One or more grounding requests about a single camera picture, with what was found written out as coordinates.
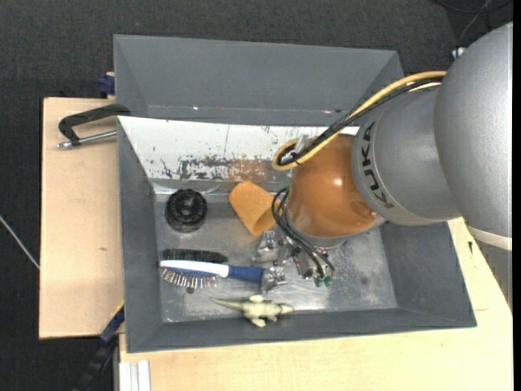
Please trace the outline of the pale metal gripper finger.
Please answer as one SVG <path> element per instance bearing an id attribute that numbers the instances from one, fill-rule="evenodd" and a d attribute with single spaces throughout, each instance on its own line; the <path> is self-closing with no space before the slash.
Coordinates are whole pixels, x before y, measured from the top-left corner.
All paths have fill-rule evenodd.
<path id="1" fill-rule="evenodd" d="M 265 231 L 253 253 L 252 262 L 262 264 L 277 261 L 282 250 L 282 238 L 274 230 Z"/>
<path id="2" fill-rule="evenodd" d="M 282 267 L 266 268 L 260 278 L 260 293 L 267 294 L 270 290 L 286 284 L 287 278 Z"/>

